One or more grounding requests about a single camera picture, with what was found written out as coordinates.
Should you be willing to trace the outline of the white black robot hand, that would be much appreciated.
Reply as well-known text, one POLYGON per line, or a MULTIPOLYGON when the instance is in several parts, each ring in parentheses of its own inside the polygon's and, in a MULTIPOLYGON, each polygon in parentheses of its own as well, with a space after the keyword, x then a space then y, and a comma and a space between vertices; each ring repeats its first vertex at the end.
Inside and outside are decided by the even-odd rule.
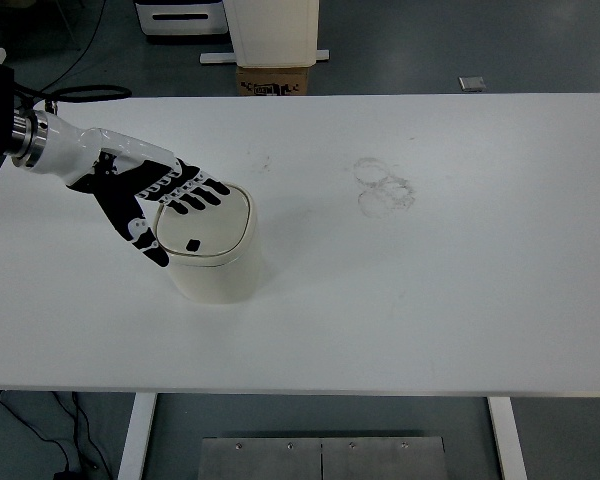
POLYGON ((80 129, 44 111, 14 115, 9 155, 18 168, 55 175, 68 188, 94 195, 116 232, 159 267, 169 257, 137 199, 163 201, 186 215, 218 206, 217 195, 230 193, 199 167, 180 165, 169 150, 111 130, 80 129))

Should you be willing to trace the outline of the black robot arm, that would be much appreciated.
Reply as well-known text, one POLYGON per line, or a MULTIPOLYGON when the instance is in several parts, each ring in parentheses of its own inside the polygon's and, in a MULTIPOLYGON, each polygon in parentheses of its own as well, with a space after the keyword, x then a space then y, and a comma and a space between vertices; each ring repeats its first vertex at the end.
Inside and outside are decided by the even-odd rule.
POLYGON ((113 228, 161 267, 169 256, 142 210, 143 200, 180 215, 218 206, 227 185, 162 147, 101 128, 80 129, 57 115, 13 107, 14 72, 0 65, 0 155, 35 174, 60 178, 93 196, 113 228))

